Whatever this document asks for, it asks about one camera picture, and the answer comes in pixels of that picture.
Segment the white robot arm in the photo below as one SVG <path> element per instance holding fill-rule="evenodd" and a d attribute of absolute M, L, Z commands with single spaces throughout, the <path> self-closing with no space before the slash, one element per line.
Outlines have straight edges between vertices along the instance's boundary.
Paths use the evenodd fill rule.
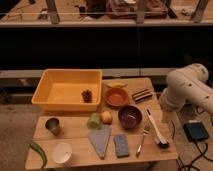
<path fill-rule="evenodd" d="M 213 88 L 206 85 L 207 68 L 199 63 L 175 69 L 166 76 L 167 87 L 159 97 L 164 111 L 180 111 L 186 101 L 213 115 Z"/>

